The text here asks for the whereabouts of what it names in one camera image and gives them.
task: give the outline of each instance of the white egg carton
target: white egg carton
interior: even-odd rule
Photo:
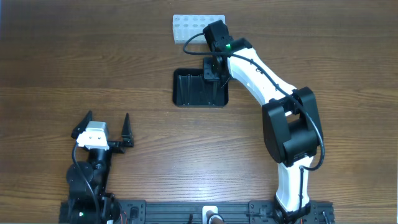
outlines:
[[[173,35],[175,44],[184,44],[195,34],[203,32],[208,24],[222,20],[225,24],[224,15],[174,15]],[[199,36],[191,41],[193,44],[205,44],[205,36]]]

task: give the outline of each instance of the wooden tabletop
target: wooden tabletop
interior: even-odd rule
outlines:
[[[224,108],[172,103],[173,71],[202,63],[174,44],[172,16],[224,14],[230,34],[247,38],[278,76],[315,92],[326,158],[310,174],[311,199],[333,202],[337,222],[396,222],[398,1],[3,0],[1,8],[0,221],[58,221],[70,133],[88,110],[113,139],[131,116],[136,146],[113,157],[109,177],[117,198],[272,200],[277,164],[261,107],[242,84],[230,82]]]

